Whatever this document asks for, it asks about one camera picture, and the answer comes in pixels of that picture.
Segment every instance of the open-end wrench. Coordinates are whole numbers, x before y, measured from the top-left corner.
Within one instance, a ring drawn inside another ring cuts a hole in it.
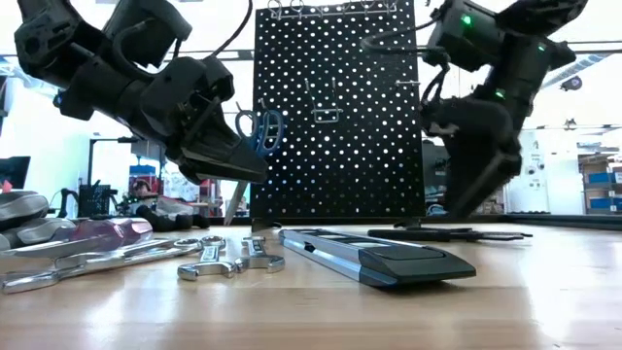
[[[265,268],[268,273],[274,273],[285,268],[285,259],[265,253],[263,242],[265,237],[261,236],[245,237],[242,240],[242,245],[249,249],[249,256],[235,260],[238,272],[244,272],[249,268]]]
[[[219,262],[221,250],[225,248],[226,241],[219,236],[208,236],[201,238],[203,251],[199,262],[186,263],[177,267],[177,275],[186,281],[196,281],[198,276],[219,274],[226,278],[231,278],[235,274],[237,267],[231,262]]]

